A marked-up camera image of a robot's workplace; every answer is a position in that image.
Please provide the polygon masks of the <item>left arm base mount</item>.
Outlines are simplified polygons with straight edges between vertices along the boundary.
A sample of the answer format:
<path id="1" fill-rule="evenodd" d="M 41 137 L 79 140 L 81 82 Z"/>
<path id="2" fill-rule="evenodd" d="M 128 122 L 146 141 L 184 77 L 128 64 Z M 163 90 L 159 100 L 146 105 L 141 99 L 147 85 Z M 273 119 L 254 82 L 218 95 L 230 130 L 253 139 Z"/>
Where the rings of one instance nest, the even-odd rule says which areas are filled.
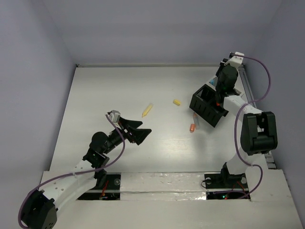
<path id="1" fill-rule="evenodd" d="M 86 191 L 78 200 L 120 200 L 121 192 L 121 173 L 110 173 L 101 186 L 96 185 L 94 188 Z"/>

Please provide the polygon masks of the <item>clear capped highlighter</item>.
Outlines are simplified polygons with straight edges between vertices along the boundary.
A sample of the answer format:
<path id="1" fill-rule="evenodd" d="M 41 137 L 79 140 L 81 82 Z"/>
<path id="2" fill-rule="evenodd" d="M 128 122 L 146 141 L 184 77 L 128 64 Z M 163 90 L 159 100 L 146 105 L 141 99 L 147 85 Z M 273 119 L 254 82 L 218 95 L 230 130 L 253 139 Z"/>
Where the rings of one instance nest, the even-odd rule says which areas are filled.
<path id="1" fill-rule="evenodd" d="M 195 129 L 200 129 L 200 122 L 199 122 L 199 118 L 198 115 L 196 113 L 193 113 L 193 122 L 194 122 L 194 126 Z"/>

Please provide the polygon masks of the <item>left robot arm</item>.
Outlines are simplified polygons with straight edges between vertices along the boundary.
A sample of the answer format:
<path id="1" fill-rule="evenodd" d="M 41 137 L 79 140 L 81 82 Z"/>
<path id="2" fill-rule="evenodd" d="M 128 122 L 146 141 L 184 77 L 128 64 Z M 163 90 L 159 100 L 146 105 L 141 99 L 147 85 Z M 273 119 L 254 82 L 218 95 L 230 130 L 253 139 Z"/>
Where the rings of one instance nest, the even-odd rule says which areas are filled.
<path id="1" fill-rule="evenodd" d="M 106 119 L 114 127 L 108 135 L 97 132 L 92 136 L 87 153 L 69 173 L 53 177 L 31 190 L 18 212 L 18 224 L 23 229 L 51 229 L 64 208 L 91 188 L 103 188 L 106 183 L 106 168 L 110 162 L 107 154 L 118 145 L 125 151 L 126 142 L 140 145 L 151 133 L 141 129 L 141 121 L 115 117 L 108 112 Z"/>

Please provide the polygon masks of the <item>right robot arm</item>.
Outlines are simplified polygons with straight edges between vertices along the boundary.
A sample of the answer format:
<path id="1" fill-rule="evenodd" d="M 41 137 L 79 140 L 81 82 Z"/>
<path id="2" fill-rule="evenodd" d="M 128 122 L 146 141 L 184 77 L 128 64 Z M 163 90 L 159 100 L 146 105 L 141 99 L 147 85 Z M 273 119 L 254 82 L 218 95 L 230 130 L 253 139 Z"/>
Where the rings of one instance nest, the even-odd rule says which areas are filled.
<path id="1" fill-rule="evenodd" d="M 216 72 L 216 104 L 235 116 L 235 155 L 223 165 L 217 182 L 232 186 L 242 178 L 258 154 L 268 153 L 278 145 L 275 115 L 245 102 L 235 90 L 238 71 L 222 64 Z"/>

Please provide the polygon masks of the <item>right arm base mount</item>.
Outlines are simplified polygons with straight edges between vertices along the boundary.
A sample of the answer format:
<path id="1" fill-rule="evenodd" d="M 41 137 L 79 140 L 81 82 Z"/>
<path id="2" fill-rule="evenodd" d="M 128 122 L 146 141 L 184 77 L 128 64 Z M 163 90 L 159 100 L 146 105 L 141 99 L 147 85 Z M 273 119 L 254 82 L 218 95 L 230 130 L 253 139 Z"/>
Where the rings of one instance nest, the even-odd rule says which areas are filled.
<path id="1" fill-rule="evenodd" d="M 207 200 L 250 199 L 245 173 L 206 173 L 200 185 L 206 190 Z"/>

